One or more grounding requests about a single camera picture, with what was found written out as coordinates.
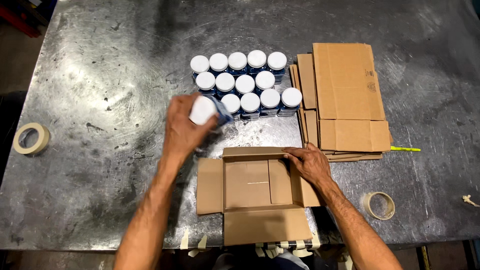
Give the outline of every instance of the plastic jar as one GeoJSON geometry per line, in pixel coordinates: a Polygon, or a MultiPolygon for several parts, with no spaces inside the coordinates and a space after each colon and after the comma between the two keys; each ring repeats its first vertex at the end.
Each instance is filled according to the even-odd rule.
{"type": "Polygon", "coordinates": [[[220,73],[226,72],[228,67],[228,58],[223,53],[216,53],[210,56],[210,72],[217,77],[220,73]]]}
{"type": "Polygon", "coordinates": [[[192,76],[194,79],[197,78],[198,74],[208,71],[210,68],[210,63],[208,61],[208,58],[206,58],[203,55],[197,55],[192,58],[190,61],[190,67],[192,68],[192,76]]]}
{"type": "Polygon", "coordinates": [[[253,50],[247,56],[247,72],[255,78],[258,73],[267,69],[267,56],[261,50],[253,50]]]}
{"type": "Polygon", "coordinates": [[[216,97],[222,99],[225,95],[235,94],[235,79],[230,73],[221,73],[215,79],[216,97]]]}
{"type": "Polygon", "coordinates": [[[287,88],[282,93],[282,99],[280,102],[280,110],[278,110],[278,116],[291,116],[300,108],[300,102],[302,95],[300,90],[296,88],[287,88]]]}
{"type": "Polygon", "coordinates": [[[247,74],[247,57],[241,52],[234,52],[228,57],[227,72],[238,78],[247,74]]]}
{"type": "Polygon", "coordinates": [[[201,92],[202,95],[207,96],[215,94],[215,77],[210,72],[202,72],[198,74],[195,83],[198,86],[198,92],[201,92]]]}
{"type": "Polygon", "coordinates": [[[255,78],[255,94],[261,95],[266,89],[273,88],[275,76],[270,71],[262,71],[255,78]]]}
{"type": "Polygon", "coordinates": [[[222,98],[222,103],[225,105],[227,111],[232,115],[233,121],[240,120],[240,98],[233,94],[225,95],[222,98]]]}
{"type": "Polygon", "coordinates": [[[222,102],[213,96],[198,96],[193,103],[189,118],[197,125],[204,125],[217,112],[219,114],[217,127],[233,122],[233,117],[222,102]]]}
{"type": "Polygon", "coordinates": [[[287,65],[287,57],[285,54],[276,51],[272,52],[268,56],[267,70],[275,76],[275,84],[282,82],[283,75],[285,74],[285,66],[287,65]]]}
{"type": "Polygon", "coordinates": [[[243,95],[253,92],[255,80],[250,75],[242,75],[235,82],[235,89],[237,90],[237,95],[241,98],[243,95]]]}
{"type": "Polygon", "coordinates": [[[242,121],[256,120],[260,117],[260,98],[254,93],[247,93],[240,99],[242,121]]]}
{"type": "Polygon", "coordinates": [[[275,116],[280,109],[280,94],[275,89],[267,89],[260,95],[260,117],[275,116]]]}

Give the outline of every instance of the yellow marker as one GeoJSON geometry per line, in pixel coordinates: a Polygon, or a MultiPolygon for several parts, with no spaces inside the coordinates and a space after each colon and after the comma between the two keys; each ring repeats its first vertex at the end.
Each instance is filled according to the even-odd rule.
{"type": "Polygon", "coordinates": [[[405,147],[395,147],[395,146],[391,146],[390,150],[393,150],[393,151],[413,151],[413,152],[420,152],[421,151],[421,149],[418,149],[418,148],[405,148],[405,147]]]}

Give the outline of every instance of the stainless steel table surface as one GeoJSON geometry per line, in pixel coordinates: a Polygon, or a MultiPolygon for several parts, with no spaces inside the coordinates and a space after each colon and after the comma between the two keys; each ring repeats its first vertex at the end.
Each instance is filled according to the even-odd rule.
{"type": "MultiPolygon", "coordinates": [[[[11,151],[0,189],[0,248],[113,250],[161,156],[173,95],[195,91],[190,59],[216,52],[282,51],[292,63],[313,42],[370,44],[394,145],[382,160],[332,164],[345,195],[388,244],[479,236],[479,21],[465,1],[59,1],[19,126],[51,131],[33,157],[11,151]],[[388,221],[361,206],[382,191],[388,221]]],[[[278,89],[290,86],[288,74],[278,89]]],[[[300,146],[296,117],[235,123],[185,164],[164,247],[208,236],[222,245],[221,214],[195,214],[197,157],[223,147],[300,146]]],[[[321,230],[306,209],[312,230],[321,230]]],[[[321,235],[322,243],[332,238],[321,235]]]]}

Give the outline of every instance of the hand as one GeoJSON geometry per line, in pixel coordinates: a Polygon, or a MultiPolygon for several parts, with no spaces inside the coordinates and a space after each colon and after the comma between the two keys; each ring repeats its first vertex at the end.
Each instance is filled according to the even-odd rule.
{"type": "Polygon", "coordinates": [[[193,95],[173,97],[168,107],[162,161],[174,162],[173,164],[178,168],[202,142],[207,133],[216,126],[216,115],[204,125],[196,125],[190,121],[190,110],[199,95],[200,93],[197,92],[193,95]]]}
{"type": "Polygon", "coordinates": [[[305,180],[319,188],[326,182],[333,182],[327,157],[312,143],[308,143],[307,148],[286,147],[282,151],[288,153],[284,157],[297,167],[305,180]]]}

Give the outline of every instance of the person's left hand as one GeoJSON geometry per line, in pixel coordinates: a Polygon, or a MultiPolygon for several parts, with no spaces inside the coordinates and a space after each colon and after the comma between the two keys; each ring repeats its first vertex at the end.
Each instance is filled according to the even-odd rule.
{"type": "Polygon", "coordinates": [[[190,153],[200,145],[207,133],[215,128],[217,116],[212,116],[204,125],[196,125],[189,119],[193,102],[200,95],[175,96],[171,99],[167,112],[165,141],[162,160],[174,161],[181,167],[190,153]]]}

